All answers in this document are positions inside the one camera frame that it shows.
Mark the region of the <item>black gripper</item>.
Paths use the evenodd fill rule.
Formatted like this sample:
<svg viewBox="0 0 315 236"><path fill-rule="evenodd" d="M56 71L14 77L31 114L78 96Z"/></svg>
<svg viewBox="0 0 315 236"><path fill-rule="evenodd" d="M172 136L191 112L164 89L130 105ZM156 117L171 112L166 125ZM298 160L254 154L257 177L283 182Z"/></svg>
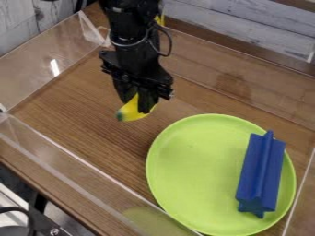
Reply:
<svg viewBox="0 0 315 236"><path fill-rule="evenodd" d="M160 64L170 53L160 52L159 38L127 41L111 39L114 51L100 50L102 69L114 79L118 96L127 103L139 96L138 111L150 113L159 99L168 100L174 92L174 78Z"/></svg>

